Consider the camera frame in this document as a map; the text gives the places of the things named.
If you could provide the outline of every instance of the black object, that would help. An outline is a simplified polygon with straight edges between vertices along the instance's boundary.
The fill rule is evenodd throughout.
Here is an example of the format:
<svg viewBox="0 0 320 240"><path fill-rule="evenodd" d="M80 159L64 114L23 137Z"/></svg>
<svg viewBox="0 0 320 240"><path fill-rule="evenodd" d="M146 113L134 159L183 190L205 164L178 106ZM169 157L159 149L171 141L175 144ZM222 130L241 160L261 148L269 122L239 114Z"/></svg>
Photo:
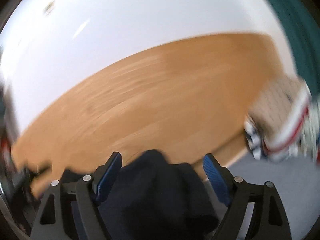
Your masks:
<svg viewBox="0 0 320 240"><path fill-rule="evenodd" d="M0 197L15 223L28 235L31 233L36 211L40 204L31 194L30 184L35 177L50 168L51 165L46 165L39 172L33 172L24 167L11 177L0 176Z"/></svg>
<svg viewBox="0 0 320 240"><path fill-rule="evenodd" d="M97 198L105 199L109 192L102 191L102 195L97 196L93 191L98 192L98 188L103 184L107 184L107 188L110 189L121 164L121 154L114 152L107 163L99 166L88 179L81 178L78 182L51 185L41 200L31 238L43 239L46 235L46 239L78 239L71 210L71 201L77 201L87 239L111 239L98 212L98 203L92 201Z"/></svg>
<svg viewBox="0 0 320 240"><path fill-rule="evenodd" d="M211 240L236 239L248 202L255 202L255 206L246 239L291 239L288 221L280 197L271 182L268 181L262 186L246 183L243 179L237 177L234 179L231 173L227 169L222 168L212 155L207 155L207 157L212 160L212 163L220 172L223 180L228 185L232 197L232 202L228 207L228 211ZM103 166L104 171L110 169L111 163L115 162L107 162L106 165ZM113 165L112 167L114 172L116 172L117 166ZM99 169L99 178L104 177L101 176L101 170L102 168ZM84 228L88 228L86 231L88 239L111 239L111 236L108 235L108 231L102 222L102 217L97 210L97 203L92 200L95 199L95 197L92 196L92 185L92 179L84 181L81 177L78 182L59 183L55 187L51 186L42 200L33 227L31 239L78 239L74 218L72 217L71 212L70 201L72 200L80 200L80 203L78 203L79 212L82 214L81 220ZM5 239L27 239L27 236L19 236L16 227L13 228L12 224L9 227L9 224L7 224L8 220L4 219L1 213L0 221L0 232L3 233L2 236L6 237ZM317 220L304 239L320 239L319 229L320 219Z"/></svg>
<svg viewBox="0 0 320 240"><path fill-rule="evenodd" d="M112 181L115 179L113 167L121 167L114 154L105 166L99 167L92 174L92 186L83 181L84 174L76 175L70 171L64 173L61 181L70 181L70 178L79 179L79 181L50 187L49 193L46 193L39 208L31 238L41 239L44 232L50 232L52 236L48 239L57 237L77 239L76 227L80 239L93 239L93 236L96 237L95 239L104 239L95 227L100 225L105 231L104 225L106 225L113 240L196 240L203 239L205 233L210 233L217 227L218 219L207 192L190 164L168 164L159 151L146 151L137 160L121 169L111 189L110 185L112 186ZM98 213L96 207L100 202L96 201L95 192L99 192L102 178L108 179L110 176L112 181L108 187L100 187L100 189L108 188L111 191L107 201L100 205ZM77 200L77 206L73 205L75 224L73 221L69 223L71 219L63 217L60 210L55 211L55 218L49 218L49 214L53 214L53 208L49 206L61 205L66 209L65 205L68 202L66 194L70 192L76 194L76 198L71 200ZM107 190L100 192L105 192L104 195L109 193ZM63 200L60 200L60 203L56 200L56 195L62 196ZM59 219L68 223L64 229L65 222L57 223L57 214ZM105 239L111 239L108 238L110 237L108 234L106 235Z"/></svg>
<svg viewBox="0 0 320 240"><path fill-rule="evenodd" d="M291 240L287 215L272 182L267 181L263 186L247 183L241 177L234 178L227 168L219 165L212 154L206 157L223 178L232 198L212 240L237 238L249 202L254 202L254 208L246 239Z"/></svg>

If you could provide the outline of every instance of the metal screw head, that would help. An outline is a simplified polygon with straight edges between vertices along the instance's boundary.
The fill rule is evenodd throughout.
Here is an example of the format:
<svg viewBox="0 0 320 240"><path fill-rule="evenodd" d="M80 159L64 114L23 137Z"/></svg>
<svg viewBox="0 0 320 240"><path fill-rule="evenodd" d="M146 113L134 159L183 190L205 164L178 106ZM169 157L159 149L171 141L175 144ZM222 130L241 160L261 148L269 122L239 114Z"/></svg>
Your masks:
<svg viewBox="0 0 320 240"><path fill-rule="evenodd" d="M57 179L51 182L51 186L57 186L58 184L59 184L59 181Z"/></svg>
<svg viewBox="0 0 320 240"><path fill-rule="evenodd" d="M89 181L91 178L92 178L91 175L84 175L82 179L84 181Z"/></svg>
<svg viewBox="0 0 320 240"><path fill-rule="evenodd" d="M235 177L235 182L241 183L243 179L240 176Z"/></svg>
<svg viewBox="0 0 320 240"><path fill-rule="evenodd" d="M273 187L273 186L274 186L271 181L267 181L267 182L266 182L266 185L267 185L267 187Z"/></svg>

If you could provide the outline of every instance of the red stripe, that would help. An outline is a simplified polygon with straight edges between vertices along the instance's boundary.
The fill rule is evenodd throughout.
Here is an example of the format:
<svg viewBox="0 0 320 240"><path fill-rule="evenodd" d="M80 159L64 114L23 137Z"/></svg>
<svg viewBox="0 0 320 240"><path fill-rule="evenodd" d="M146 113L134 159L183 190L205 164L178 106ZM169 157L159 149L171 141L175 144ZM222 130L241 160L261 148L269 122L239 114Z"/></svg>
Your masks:
<svg viewBox="0 0 320 240"><path fill-rule="evenodd" d="M319 152L319 146L318 146L318 150L317 150L317 164L320 163L320 152Z"/></svg>
<svg viewBox="0 0 320 240"><path fill-rule="evenodd" d="M290 144L292 144L292 143L295 141L296 136L297 136L297 134L299 133L299 130L300 130L300 128L301 128L302 125L303 125L304 117L305 117L305 116L308 114L308 112L309 112L309 108L308 108L308 107L309 107L309 105L307 105L307 106L305 107L305 109L304 109L304 111L303 111L303 114L302 114L302 116L300 117L300 121L299 121L296 129L294 130L294 133L292 134L292 136L287 140L287 142L286 142L284 145L282 145L282 146L280 146L280 147L278 147L278 148L276 148L276 149L268 149L267 146L266 146L266 144L265 144L265 142L263 142L263 148L264 148L264 151L265 151L266 154L273 154L273 153L279 152L279 151L287 148Z"/></svg>

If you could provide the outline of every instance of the gray floor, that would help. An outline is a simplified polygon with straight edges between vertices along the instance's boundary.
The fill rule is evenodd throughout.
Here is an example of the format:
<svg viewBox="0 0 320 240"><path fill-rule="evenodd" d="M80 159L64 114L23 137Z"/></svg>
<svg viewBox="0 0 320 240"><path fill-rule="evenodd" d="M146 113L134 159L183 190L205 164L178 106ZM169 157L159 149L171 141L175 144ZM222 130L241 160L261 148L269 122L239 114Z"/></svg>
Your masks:
<svg viewBox="0 0 320 240"><path fill-rule="evenodd" d="M247 154L229 170L249 183L264 184L270 180L275 184L288 216L293 240L305 236L320 215L320 167L309 159L293 158L274 164L266 160L256 161ZM221 219L226 208L218 202L210 184L205 183L205 186ZM245 237L252 208L253 205L249 204L239 239Z"/></svg>

